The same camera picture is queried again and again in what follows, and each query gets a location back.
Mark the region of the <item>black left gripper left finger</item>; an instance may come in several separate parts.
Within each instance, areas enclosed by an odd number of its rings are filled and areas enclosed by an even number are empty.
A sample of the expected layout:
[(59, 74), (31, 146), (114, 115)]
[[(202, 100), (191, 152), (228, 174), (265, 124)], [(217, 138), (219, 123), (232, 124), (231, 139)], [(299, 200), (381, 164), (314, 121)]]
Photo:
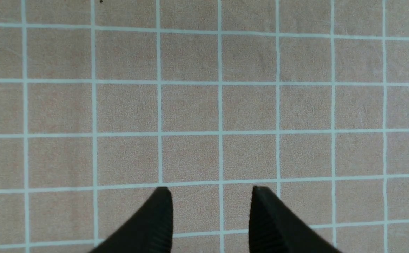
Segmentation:
[(157, 187), (144, 204), (91, 253), (170, 253), (173, 200), (166, 186)]

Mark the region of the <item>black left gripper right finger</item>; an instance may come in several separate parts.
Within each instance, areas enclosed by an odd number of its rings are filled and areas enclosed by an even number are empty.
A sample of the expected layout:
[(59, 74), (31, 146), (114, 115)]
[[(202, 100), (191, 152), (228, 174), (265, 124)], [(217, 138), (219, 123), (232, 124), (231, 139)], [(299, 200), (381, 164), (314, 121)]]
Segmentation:
[(339, 253), (266, 186), (254, 186), (248, 224), (251, 253)]

